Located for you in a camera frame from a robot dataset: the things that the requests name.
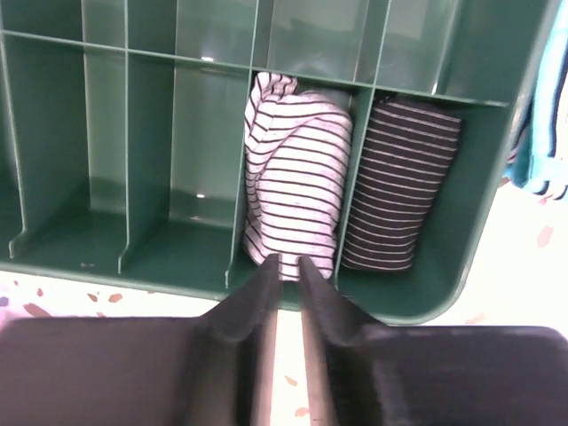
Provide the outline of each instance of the dark striped fabric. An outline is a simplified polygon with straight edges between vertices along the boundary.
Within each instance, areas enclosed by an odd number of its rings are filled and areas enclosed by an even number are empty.
[[[462,120],[406,99],[378,100],[367,129],[342,263],[406,271],[454,158]]]
[[[258,73],[245,110],[248,217],[244,248],[257,264],[280,253],[280,277],[297,280],[297,258],[334,270],[335,227],[351,143],[351,118],[295,78]]]

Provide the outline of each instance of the teal fabric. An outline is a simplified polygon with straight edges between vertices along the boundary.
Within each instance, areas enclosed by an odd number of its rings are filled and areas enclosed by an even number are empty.
[[[568,165],[555,159],[556,108],[564,86],[568,58],[568,0],[563,0],[542,55],[532,108],[529,108],[516,143],[516,157],[505,170],[514,185],[547,195],[549,185],[568,184]],[[566,192],[557,199],[568,200]]]

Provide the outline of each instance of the drawer organizer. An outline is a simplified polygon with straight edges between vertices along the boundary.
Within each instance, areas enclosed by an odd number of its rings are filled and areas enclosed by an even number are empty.
[[[244,107],[273,70],[354,120],[337,258],[373,99],[464,120],[412,271],[335,262],[367,311],[433,318],[462,290],[558,3],[2,0],[0,268],[217,300],[242,285]]]

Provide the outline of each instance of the speckled floor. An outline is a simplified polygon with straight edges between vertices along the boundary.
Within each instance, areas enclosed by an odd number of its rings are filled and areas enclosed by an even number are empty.
[[[431,324],[535,324],[568,335],[568,205],[512,185],[499,189],[459,301]],[[0,272],[0,320],[44,316],[195,316],[215,303],[190,297]],[[272,425],[310,424],[302,321],[280,311]]]

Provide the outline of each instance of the folded clothing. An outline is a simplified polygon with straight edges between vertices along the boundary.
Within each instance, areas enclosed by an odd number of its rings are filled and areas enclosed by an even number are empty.
[[[333,272],[335,228],[349,163],[349,115],[295,78],[258,73],[245,111],[248,217],[244,247],[257,264],[280,253],[280,276],[298,280],[297,258]]]
[[[457,150],[462,120],[432,105],[378,99],[363,145],[342,264],[410,269],[422,222]]]

